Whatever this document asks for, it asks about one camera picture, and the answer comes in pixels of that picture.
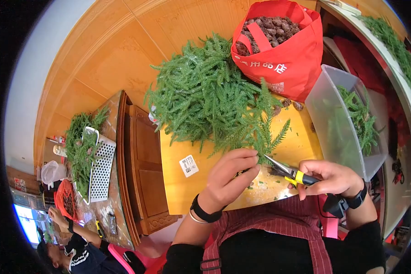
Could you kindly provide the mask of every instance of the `wooden table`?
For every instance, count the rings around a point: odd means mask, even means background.
[[[87,205],[76,193],[77,215],[94,232],[97,219],[108,242],[134,250],[141,235],[176,222],[178,216],[167,209],[158,134],[147,113],[132,106],[124,91],[98,109],[105,106],[108,118],[99,132],[116,142],[108,199]],[[116,217],[116,235],[110,233],[108,213]]]
[[[274,158],[291,166],[298,166],[301,160],[323,159],[318,138],[311,130],[311,118],[306,108],[298,112],[293,106],[288,110],[282,108],[280,114],[273,119],[272,133],[276,135],[290,118],[290,129],[283,142],[273,151]],[[174,142],[170,144],[171,135],[160,131],[161,155],[163,161],[164,187],[170,214],[186,214],[193,198],[205,188],[210,168],[221,157],[220,153],[207,158],[213,151],[214,144],[206,142],[203,151],[199,153],[199,143],[192,146],[190,142]],[[179,161],[192,155],[199,171],[186,178]],[[272,176],[263,166],[254,180],[253,189],[245,189],[239,198],[226,207],[225,210],[234,210],[249,206],[269,203],[277,199],[284,199],[297,194],[297,191],[287,189],[287,182],[283,177]]]

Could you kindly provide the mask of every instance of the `red striped apron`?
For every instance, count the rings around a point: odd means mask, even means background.
[[[201,270],[204,274],[220,274],[219,246],[234,234],[254,228],[306,239],[313,273],[331,274],[332,265],[317,226],[318,215],[313,207],[313,198],[308,196],[300,201],[296,195],[264,205],[224,211],[219,221],[214,223],[213,239],[217,240],[205,249]]]

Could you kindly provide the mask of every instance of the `carved wooden cabinet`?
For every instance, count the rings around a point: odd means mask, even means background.
[[[131,176],[126,171],[128,192],[135,208],[134,222],[139,234],[149,235],[177,221],[177,215],[169,215],[164,190],[159,134],[148,113],[139,107],[129,107],[125,116],[125,139],[129,139]]]

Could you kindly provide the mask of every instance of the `black shirt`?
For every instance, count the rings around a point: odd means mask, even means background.
[[[344,241],[323,237],[334,273],[365,273],[385,269],[385,255],[377,221],[348,233]],[[176,244],[167,251],[163,274],[201,273],[204,249]],[[251,229],[226,239],[219,247],[225,273],[313,273],[308,241]]]

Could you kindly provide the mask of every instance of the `mesh basket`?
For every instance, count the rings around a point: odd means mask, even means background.
[[[116,151],[116,142],[99,134],[99,131],[94,128],[85,127],[85,130],[87,130],[88,133],[96,133],[96,142],[100,144],[95,154],[98,159],[92,163],[88,187],[88,201],[84,199],[84,202],[89,205],[92,202],[105,201],[108,199],[108,186],[110,185],[111,166],[113,165],[114,153]]]

